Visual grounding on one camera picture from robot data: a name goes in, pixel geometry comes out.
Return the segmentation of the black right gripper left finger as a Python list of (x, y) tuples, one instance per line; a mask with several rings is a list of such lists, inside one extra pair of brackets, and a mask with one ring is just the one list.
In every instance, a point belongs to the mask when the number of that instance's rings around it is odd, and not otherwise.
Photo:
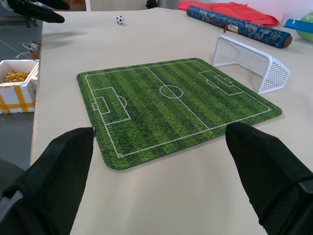
[(53, 139), (0, 194), (0, 235), (70, 235), (88, 177), (95, 130)]

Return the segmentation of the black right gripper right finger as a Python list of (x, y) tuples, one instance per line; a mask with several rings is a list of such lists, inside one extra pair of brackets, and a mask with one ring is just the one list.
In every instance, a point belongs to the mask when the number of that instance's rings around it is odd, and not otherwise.
[(225, 140), (259, 224), (268, 235), (313, 235), (313, 172), (277, 137), (248, 124)]

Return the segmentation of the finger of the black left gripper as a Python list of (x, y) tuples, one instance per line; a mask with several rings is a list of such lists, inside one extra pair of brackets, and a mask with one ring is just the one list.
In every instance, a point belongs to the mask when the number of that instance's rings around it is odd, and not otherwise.
[(56, 10), (70, 10), (70, 5), (64, 0), (47, 0), (47, 5)]
[(65, 22), (65, 18), (57, 13), (55, 13), (53, 10), (49, 8), (39, 7), (39, 8), (31, 8), (30, 9), (30, 16), (41, 20), (43, 22), (47, 23), (58, 23), (62, 24)]

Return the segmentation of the green soccer field mat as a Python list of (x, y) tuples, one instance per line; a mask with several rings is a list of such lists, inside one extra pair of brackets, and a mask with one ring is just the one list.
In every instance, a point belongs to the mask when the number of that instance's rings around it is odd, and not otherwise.
[(282, 110), (199, 58), (86, 71), (77, 82), (104, 163), (124, 170)]

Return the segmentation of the dark rounded robot body part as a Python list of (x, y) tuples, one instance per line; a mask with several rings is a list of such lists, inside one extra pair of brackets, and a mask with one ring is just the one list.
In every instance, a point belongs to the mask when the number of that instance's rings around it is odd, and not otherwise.
[(0, 194), (11, 186), (25, 171), (0, 158)]

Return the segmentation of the yellow toy fruits heap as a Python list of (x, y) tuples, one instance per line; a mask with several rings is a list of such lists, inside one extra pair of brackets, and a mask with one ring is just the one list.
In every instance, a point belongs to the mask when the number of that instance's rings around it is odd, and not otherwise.
[(14, 70), (12, 72), (7, 73), (4, 81), (9, 82), (9, 83), (10, 82), (14, 82), (14, 83), (24, 82), (29, 76), (29, 74), (30, 74), (30, 71), (19, 72), (19, 71)]

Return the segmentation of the white foam box yellow tape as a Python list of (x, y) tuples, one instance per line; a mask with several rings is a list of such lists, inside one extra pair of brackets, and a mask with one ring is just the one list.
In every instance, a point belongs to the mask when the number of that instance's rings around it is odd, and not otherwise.
[[(0, 62), (0, 114), (35, 111), (39, 62), (36, 60), (3, 60)], [(12, 71), (30, 71), (24, 82), (5, 82)]]

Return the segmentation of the white miniature goal with net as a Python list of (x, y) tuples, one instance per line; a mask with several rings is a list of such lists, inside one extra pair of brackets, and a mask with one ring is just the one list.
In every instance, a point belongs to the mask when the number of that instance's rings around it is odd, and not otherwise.
[(213, 66), (239, 65), (260, 76), (258, 94), (285, 87), (290, 70), (273, 56), (227, 36), (217, 39)]

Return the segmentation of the blue dragon-pattern rolled scroll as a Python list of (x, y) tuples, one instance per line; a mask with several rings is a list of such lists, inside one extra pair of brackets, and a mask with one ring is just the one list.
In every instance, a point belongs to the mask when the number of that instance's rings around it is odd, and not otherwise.
[(229, 30), (276, 48), (287, 48), (293, 40), (293, 37), (288, 32), (196, 6), (189, 6), (186, 14), (194, 19), (223, 28), (225, 31)]

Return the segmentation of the blue plastic lid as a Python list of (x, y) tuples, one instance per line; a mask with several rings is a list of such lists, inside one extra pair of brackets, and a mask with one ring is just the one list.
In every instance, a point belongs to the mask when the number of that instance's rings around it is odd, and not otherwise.
[(304, 31), (308, 33), (313, 33), (313, 21), (301, 21), (288, 19), (284, 24), (285, 28), (290, 28), (298, 31)]

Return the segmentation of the red cloth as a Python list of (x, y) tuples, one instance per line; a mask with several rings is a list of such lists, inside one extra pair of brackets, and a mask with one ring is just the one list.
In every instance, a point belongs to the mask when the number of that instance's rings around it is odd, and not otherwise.
[(280, 23), (275, 17), (250, 8), (247, 4), (235, 2), (202, 3), (194, 0), (184, 0), (178, 4), (177, 9), (186, 11), (189, 6), (203, 8), (263, 26), (277, 26)]

